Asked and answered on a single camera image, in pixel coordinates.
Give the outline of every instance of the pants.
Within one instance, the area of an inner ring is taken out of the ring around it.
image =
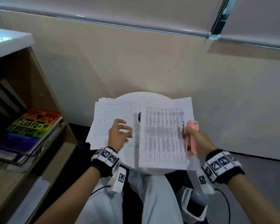
[[[109,177],[101,178],[94,191],[107,185],[108,180]],[[164,175],[144,175],[130,170],[128,182],[142,200],[142,224],[183,224],[175,194]],[[89,197],[76,224],[121,224],[122,195],[99,190]]]

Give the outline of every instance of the white round table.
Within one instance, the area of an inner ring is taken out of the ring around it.
[[[151,93],[151,92],[134,92],[127,93],[118,98],[117,100],[126,100],[134,102],[143,102],[143,101],[166,101],[171,100],[169,97],[166,97],[161,94]],[[129,168],[134,169],[138,172],[145,174],[160,175],[165,173],[173,172],[171,169],[155,169],[155,168],[141,168],[138,165],[139,159],[139,146],[127,146],[123,147],[119,152],[120,163]]]

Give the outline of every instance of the roller blind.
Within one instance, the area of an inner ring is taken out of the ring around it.
[[[280,48],[280,0],[236,0],[220,39]]]
[[[208,37],[222,0],[0,0],[0,9]]]

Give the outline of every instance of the pink stapler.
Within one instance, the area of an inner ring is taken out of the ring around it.
[[[193,128],[194,130],[199,130],[198,122],[189,120],[187,122],[187,128]],[[182,122],[182,133],[185,131],[184,122]],[[192,135],[185,136],[184,150],[187,156],[197,155],[197,144],[195,138]]]

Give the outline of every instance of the rainbow book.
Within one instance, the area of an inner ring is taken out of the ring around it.
[[[5,129],[0,148],[28,156],[61,119],[61,114],[29,109]]]

